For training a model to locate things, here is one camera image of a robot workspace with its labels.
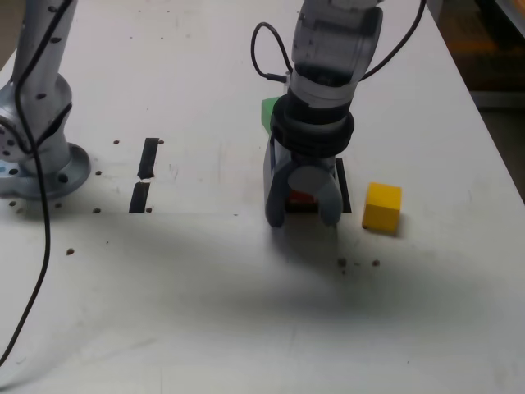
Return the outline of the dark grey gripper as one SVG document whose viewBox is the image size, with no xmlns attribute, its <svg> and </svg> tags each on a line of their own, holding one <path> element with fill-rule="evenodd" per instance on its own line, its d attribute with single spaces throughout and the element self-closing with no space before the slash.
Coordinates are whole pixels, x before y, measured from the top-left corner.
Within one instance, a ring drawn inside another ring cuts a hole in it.
<svg viewBox="0 0 525 394">
<path fill-rule="evenodd" d="M 285 211 L 313 213 L 316 208 L 326 226 L 337 225 L 343 213 L 343 195 L 333 158 L 311 158 L 292 152 L 272 136 L 267 151 L 264 201 L 268 224 L 279 228 L 284 224 Z M 292 171 L 290 163 L 299 167 Z"/>
</svg>

